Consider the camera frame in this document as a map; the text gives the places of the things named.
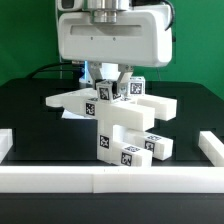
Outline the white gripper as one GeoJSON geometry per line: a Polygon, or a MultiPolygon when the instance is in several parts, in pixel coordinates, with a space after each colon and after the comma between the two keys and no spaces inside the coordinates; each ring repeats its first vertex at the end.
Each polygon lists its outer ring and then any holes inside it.
{"type": "Polygon", "coordinates": [[[171,61],[170,20],[170,9],[119,12],[114,24],[92,23],[88,12],[64,13],[59,19],[59,51],[64,59],[96,61],[88,63],[93,88],[103,80],[101,63],[119,64],[116,91],[125,95],[132,66],[163,67],[171,61]]]}

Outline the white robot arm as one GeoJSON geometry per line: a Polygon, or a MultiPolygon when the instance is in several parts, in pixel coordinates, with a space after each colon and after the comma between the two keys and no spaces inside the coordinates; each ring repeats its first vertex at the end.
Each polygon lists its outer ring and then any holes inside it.
{"type": "Polygon", "coordinates": [[[164,67],[172,58],[175,10],[168,0],[55,0],[60,56],[83,61],[93,83],[125,88],[136,66],[164,67]]]}

